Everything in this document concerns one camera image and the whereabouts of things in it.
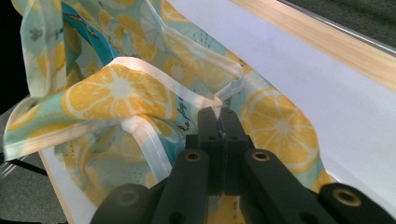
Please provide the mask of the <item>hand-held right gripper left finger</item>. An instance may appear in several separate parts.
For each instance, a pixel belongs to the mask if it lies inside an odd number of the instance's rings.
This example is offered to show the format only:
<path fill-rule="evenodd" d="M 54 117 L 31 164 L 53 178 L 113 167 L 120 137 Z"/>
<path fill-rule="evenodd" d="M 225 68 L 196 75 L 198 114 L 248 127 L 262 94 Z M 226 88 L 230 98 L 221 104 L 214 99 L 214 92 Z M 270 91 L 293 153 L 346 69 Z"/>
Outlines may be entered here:
<path fill-rule="evenodd" d="M 211 107 L 198 112 L 198 131 L 186 136 L 186 149 L 200 149 L 209 158 L 208 194 L 219 195 L 222 189 L 223 143 L 219 134 L 219 124 Z"/>

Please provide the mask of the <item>lemon print cloth bag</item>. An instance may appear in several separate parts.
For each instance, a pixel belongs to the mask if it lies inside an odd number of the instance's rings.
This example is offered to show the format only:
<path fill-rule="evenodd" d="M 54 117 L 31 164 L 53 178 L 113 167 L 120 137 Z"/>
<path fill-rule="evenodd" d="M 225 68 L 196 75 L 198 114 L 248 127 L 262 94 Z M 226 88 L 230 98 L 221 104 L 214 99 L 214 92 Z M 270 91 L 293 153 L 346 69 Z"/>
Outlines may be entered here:
<path fill-rule="evenodd" d="M 52 148 L 101 203 L 121 184 L 167 177 L 199 111 L 227 107 L 305 187 L 329 182 L 304 113 L 168 0 L 11 3 L 30 94 L 7 122 L 7 160 Z"/>

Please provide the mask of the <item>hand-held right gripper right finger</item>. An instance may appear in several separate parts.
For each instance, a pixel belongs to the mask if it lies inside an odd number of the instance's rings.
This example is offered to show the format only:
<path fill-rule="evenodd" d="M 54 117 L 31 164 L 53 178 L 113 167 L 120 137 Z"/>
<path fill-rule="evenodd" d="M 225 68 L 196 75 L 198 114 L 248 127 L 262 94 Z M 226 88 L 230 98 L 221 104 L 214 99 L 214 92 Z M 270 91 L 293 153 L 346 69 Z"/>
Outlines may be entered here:
<path fill-rule="evenodd" d="M 221 109 L 221 134 L 224 143 L 223 191 L 226 195 L 240 195 L 244 190 L 242 159 L 253 147 L 237 114 L 229 109 Z"/>

